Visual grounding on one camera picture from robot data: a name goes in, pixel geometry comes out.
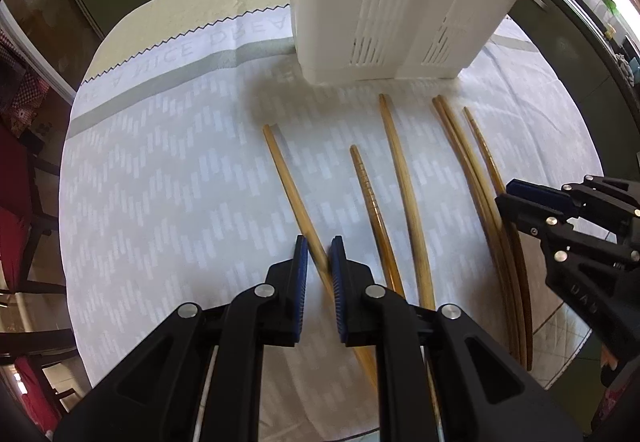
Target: ventilation slot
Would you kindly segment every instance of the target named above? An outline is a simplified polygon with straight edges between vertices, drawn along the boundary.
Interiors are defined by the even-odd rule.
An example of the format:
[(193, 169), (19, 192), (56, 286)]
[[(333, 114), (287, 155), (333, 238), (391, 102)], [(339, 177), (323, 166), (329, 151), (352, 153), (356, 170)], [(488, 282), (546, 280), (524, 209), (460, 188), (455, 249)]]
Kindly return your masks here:
[(407, 4), (408, 0), (362, 0), (349, 61), (351, 66), (384, 64)]
[(460, 46), (465, 46), (467, 29), (474, 26), (475, 14), (473, 6), (453, 0), (421, 64), (445, 66), (449, 56), (459, 56)]

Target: red chair cushion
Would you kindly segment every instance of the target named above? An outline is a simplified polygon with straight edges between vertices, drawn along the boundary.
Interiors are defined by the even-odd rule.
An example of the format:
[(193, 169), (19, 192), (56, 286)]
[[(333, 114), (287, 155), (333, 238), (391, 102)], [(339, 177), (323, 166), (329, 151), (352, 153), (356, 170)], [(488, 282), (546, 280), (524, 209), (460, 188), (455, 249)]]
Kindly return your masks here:
[(17, 292), (22, 253), (29, 238), (29, 222), (0, 207), (0, 261), (7, 288)]
[(27, 357), (17, 358), (15, 360), (15, 369), (20, 374), (24, 387), (27, 389), (26, 395), (22, 395), (22, 403), (27, 415), (38, 425), (43, 433), (48, 430), (55, 431), (62, 415), (47, 399), (47, 395), (51, 395), (51, 392), (46, 394), (42, 389), (42, 386), (48, 385), (50, 387), (48, 381), (41, 384), (36, 375), (36, 372), (42, 373), (42, 369), (34, 368)]
[(0, 207), (30, 222), (30, 186), (27, 149), (0, 123)]

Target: countertop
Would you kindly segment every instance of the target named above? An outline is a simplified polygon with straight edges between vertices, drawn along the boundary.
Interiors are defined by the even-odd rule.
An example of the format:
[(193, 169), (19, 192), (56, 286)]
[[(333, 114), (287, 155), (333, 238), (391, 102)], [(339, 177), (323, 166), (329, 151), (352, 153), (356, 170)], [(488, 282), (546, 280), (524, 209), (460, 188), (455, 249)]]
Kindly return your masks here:
[(584, 9), (575, 0), (553, 0), (553, 2), (571, 19), (584, 37), (589, 41), (598, 54), (614, 82), (618, 86), (626, 105), (634, 118), (636, 126), (640, 130), (640, 98), (635, 89), (628, 83), (626, 77), (620, 71), (618, 62), (614, 57), (613, 49), (604, 37), (598, 25), (589, 17)]

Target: table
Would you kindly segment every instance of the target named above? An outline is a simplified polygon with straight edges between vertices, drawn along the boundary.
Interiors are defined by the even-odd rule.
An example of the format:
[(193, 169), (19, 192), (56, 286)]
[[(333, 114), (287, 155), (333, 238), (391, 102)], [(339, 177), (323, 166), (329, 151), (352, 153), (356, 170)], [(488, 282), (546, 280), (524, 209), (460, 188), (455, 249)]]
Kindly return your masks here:
[[(388, 93), (412, 170), (436, 303), (460, 304), (500, 342), (497, 278), (431, 97), (443, 93), (456, 111), (471, 108), (507, 181), (559, 187), (602, 173), (571, 97), (508, 18), (457, 79), (310, 87), (294, 55), (287, 3), (154, 0), (101, 44), (72, 108), (60, 180), (68, 305), (93, 383), (178, 304), (227, 303), (290, 257), (298, 228), (262, 139), (265, 123), (274, 125), (322, 242), (343, 235), (349, 258), (369, 265), (382, 282), (348, 153), (351, 143), (359, 145), (408, 300), (417, 303), (377, 110), (377, 94)], [(591, 224), (578, 226), (604, 237)], [(523, 238), (536, 329), (531, 373), (549, 386), (589, 329), (546, 289), (537, 242)], [(338, 343), (322, 292), (310, 266), (300, 345), (266, 349), (264, 440), (336, 440), (377, 426), (376, 397)]]

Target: metal screw head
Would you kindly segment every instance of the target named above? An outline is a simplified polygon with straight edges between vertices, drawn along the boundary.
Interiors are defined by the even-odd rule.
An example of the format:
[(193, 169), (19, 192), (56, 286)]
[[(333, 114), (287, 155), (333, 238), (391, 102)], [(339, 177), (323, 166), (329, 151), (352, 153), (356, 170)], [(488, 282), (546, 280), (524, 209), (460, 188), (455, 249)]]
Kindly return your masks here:
[(268, 283), (262, 283), (254, 288), (254, 294), (257, 297), (271, 297), (276, 293), (276, 289), (269, 285)]
[(189, 319), (190, 317), (195, 317), (198, 313), (198, 307), (193, 303), (185, 303), (184, 305), (180, 305), (178, 308), (178, 316), (183, 319)]
[(380, 285), (369, 285), (364, 289), (364, 293), (369, 297), (380, 299), (386, 294), (386, 290)]
[(462, 310), (460, 310), (460, 307), (452, 304), (444, 305), (444, 307), (440, 309), (440, 312), (447, 319), (458, 319), (462, 316)]
[(568, 257), (569, 255), (566, 252), (564, 252), (564, 250), (559, 250), (554, 254), (554, 260), (556, 260), (558, 263), (562, 263), (563, 261), (566, 261)]

